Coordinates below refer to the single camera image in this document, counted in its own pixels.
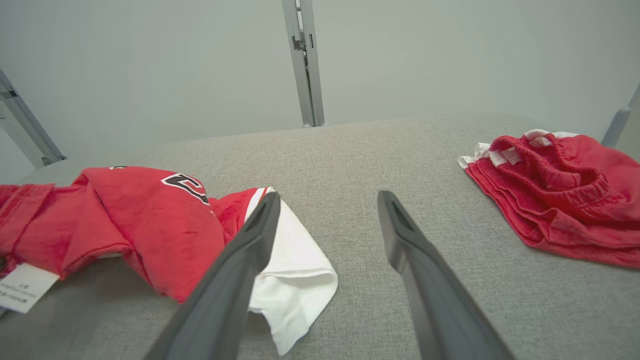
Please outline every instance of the white sleeve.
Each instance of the white sleeve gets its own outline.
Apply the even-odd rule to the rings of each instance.
[[[249,202],[245,221],[264,193]],[[280,201],[280,217],[267,267],[255,278],[249,311],[262,313],[278,353],[286,354],[322,313],[338,287],[331,263],[289,206]]]

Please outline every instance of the white label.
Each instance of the white label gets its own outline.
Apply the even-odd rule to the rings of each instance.
[[[47,270],[20,264],[0,280],[0,306],[26,313],[59,278]]]

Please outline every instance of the printed number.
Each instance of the printed number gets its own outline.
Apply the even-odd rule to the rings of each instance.
[[[169,186],[175,186],[177,188],[181,188],[191,195],[197,197],[203,204],[209,205],[209,200],[207,200],[207,195],[204,193],[204,186],[202,186],[198,181],[192,179],[184,174],[174,174],[170,177],[166,177],[162,179],[163,184]],[[194,188],[202,190],[202,193],[197,192],[192,187],[187,185],[187,183],[191,183]]]

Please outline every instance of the metal bracket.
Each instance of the metal bracket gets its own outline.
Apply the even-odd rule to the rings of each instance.
[[[638,85],[638,88],[636,88],[636,92],[631,97],[629,106],[618,110],[618,112],[616,113],[616,116],[613,117],[613,120],[611,121],[611,124],[609,125],[609,128],[606,134],[604,134],[604,137],[600,142],[602,145],[606,147],[613,147],[613,148],[616,147],[616,145],[618,144],[618,140],[622,135],[622,131],[627,125],[627,120],[629,119],[629,116],[631,116],[631,109],[634,107],[639,97],[640,97],[640,85]]]
[[[9,90],[7,92],[0,92],[0,98],[2,99],[11,99],[12,97],[18,97],[15,91]]]
[[[300,51],[300,50],[306,50],[305,49],[305,43],[301,42],[300,40],[296,40],[296,37],[292,36],[291,37],[291,42],[293,42],[293,49]]]

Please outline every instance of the white wall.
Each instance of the white wall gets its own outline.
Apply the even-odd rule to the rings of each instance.
[[[601,139],[640,83],[638,0],[316,0],[314,16],[332,124],[497,111]]]
[[[0,65],[69,158],[302,126],[279,0],[3,0]]]

